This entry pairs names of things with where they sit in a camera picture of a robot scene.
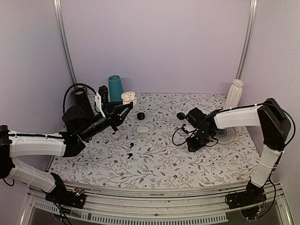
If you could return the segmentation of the beige earbud charging case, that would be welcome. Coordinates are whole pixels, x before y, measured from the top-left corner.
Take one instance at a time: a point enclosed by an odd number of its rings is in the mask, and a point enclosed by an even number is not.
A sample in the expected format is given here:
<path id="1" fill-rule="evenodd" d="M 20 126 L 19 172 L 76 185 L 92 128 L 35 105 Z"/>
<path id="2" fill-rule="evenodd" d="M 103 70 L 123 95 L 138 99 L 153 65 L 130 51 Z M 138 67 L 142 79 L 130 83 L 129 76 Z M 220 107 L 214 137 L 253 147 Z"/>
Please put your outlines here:
<path id="1" fill-rule="evenodd" d="M 135 96 L 134 91 L 124 92 L 121 95 L 123 105 L 127 105 L 129 103 L 133 103 L 133 106 L 137 104 L 137 97 Z"/>

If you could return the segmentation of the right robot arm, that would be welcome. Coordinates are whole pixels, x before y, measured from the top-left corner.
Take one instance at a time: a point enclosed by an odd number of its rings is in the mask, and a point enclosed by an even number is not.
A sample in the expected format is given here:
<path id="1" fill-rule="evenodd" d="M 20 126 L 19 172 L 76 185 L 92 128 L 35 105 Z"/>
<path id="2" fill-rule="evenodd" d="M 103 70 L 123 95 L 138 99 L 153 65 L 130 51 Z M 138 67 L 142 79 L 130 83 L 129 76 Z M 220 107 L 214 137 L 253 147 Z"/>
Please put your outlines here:
<path id="1" fill-rule="evenodd" d="M 195 128 L 186 139 L 187 148 L 195 152 L 203 148 L 216 131 L 235 127 L 260 127 L 263 134 L 263 150 L 257 169 L 247 184 L 242 200 L 253 204 L 260 198 L 263 187 L 276 169 L 287 138 L 292 127 L 288 114 L 278 105 L 275 99 L 233 109 L 218 109 L 204 114 L 200 109 L 192 109 L 186 116 L 188 122 Z"/>

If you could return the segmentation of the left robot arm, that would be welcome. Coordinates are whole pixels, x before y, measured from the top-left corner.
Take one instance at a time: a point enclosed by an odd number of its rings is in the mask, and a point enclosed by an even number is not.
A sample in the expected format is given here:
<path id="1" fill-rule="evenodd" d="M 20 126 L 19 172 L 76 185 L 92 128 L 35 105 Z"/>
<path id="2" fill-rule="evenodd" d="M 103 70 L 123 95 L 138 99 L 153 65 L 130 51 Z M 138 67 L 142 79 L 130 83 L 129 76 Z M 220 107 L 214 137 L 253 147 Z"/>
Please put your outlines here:
<path id="1" fill-rule="evenodd" d="M 104 112 L 87 116 L 79 105 L 73 105 L 62 119 L 65 132 L 55 134 L 24 134 L 0 127 L 0 177 L 14 179 L 50 193 L 59 203 L 66 203 L 70 194 L 59 175 L 46 173 L 22 162 L 20 156 L 75 157 L 96 134 L 111 127 L 117 131 L 133 108 L 133 103 L 107 106 Z"/>

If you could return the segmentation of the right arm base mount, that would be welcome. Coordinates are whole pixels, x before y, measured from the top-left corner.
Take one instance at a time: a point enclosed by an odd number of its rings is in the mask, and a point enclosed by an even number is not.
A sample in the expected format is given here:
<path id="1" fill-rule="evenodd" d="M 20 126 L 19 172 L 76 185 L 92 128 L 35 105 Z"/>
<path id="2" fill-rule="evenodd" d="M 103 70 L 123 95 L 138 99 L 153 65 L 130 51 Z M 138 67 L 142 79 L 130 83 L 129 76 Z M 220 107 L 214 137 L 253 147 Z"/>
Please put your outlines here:
<path id="1" fill-rule="evenodd" d="M 225 203 L 229 206 L 229 209 L 236 209 L 246 207 L 249 205 L 262 203 L 267 200 L 264 192 L 264 188 L 260 189 L 259 192 L 230 192 L 225 196 Z"/>

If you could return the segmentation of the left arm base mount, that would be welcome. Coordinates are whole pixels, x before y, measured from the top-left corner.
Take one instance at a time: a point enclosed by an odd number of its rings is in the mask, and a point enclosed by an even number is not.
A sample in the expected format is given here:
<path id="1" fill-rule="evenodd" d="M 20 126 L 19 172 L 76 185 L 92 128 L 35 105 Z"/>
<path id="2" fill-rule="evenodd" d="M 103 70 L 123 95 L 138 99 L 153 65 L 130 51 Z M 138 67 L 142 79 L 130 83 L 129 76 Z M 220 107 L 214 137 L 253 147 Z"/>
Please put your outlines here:
<path id="1" fill-rule="evenodd" d="M 77 209 L 83 209 L 87 197 L 86 194 L 77 194 L 77 192 L 68 191 L 66 188 L 58 186 L 45 195 L 47 201 Z"/>

